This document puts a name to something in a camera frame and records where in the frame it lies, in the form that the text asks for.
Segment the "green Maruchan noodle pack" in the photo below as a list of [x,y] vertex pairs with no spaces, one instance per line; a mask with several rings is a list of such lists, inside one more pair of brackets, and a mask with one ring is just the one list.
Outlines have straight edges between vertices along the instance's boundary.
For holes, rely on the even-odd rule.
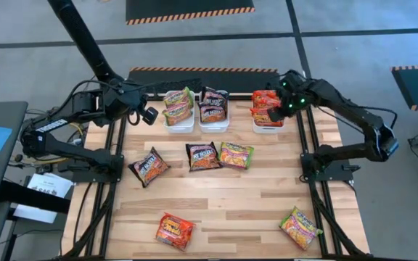
[[218,161],[227,167],[248,169],[253,157],[254,148],[231,142],[222,142]]
[[179,103],[163,110],[165,122],[168,126],[173,126],[192,116],[189,103]]
[[291,213],[282,219],[279,228],[303,250],[307,250],[311,242],[323,234],[323,230],[317,228],[297,207],[293,207]]
[[188,103],[190,107],[194,104],[193,94],[187,86],[180,91],[168,92],[163,101],[167,108],[180,103]]

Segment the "white plain paper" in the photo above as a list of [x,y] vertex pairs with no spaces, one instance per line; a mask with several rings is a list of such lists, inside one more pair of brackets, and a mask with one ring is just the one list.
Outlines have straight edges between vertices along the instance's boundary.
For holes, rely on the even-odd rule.
[[42,223],[53,223],[57,213],[19,204],[14,211],[14,216]]

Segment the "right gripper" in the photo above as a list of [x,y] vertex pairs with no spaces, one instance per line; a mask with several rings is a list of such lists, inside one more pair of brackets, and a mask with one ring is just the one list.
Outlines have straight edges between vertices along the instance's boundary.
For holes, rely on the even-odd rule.
[[310,92],[313,79],[306,78],[298,71],[288,70],[282,75],[276,94],[280,99],[280,112],[298,112],[311,105],[314,95]]

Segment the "white printed paper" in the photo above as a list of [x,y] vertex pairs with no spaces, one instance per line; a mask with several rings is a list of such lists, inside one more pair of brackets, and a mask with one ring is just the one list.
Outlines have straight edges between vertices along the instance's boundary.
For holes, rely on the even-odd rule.
[[28,188],[64,198],[72,185],[73,182],[68,179],[61,178],[53,173],[46,173],[45,175],[33,174],[28,183]]

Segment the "white plastic bin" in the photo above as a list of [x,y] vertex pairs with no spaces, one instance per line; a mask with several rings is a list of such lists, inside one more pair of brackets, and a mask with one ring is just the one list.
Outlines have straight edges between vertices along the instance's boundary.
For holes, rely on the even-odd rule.
[[255,133],[277,133],[283,127],[284,127],[284,125],[282,127],[263,127],[263,126],[257,126],[254,123],[254,120],[253,120],[253,131]]
[[177,123],[173,126],[168,126],[165,122],[165,117],[164,117],[164,126],[167,128],[169,133],[191,133],[194,129],[194,117],[195,117],[195,108],[194,108],[194,104],[191,107],[191,111],[192,111],[192,116],[181,121],[180,123]]
[[230,123],[230,114],[229,114],[229,97],[226,102],[226,106],[224,106],[226,110],[226,119],[221,122],[214,122],[214,123],[202,123],[199,119],[199,125],[201,131],[203,133],[223,133],[227,131],[229,123]]

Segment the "black desk leg bar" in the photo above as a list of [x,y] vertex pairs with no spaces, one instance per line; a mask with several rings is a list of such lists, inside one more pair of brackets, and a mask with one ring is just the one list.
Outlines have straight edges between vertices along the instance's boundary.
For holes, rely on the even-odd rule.
[[70,209],[69,199],[46,194],[9,181],[1,182],[0,202],[11,202],[63,214],[68,214]]

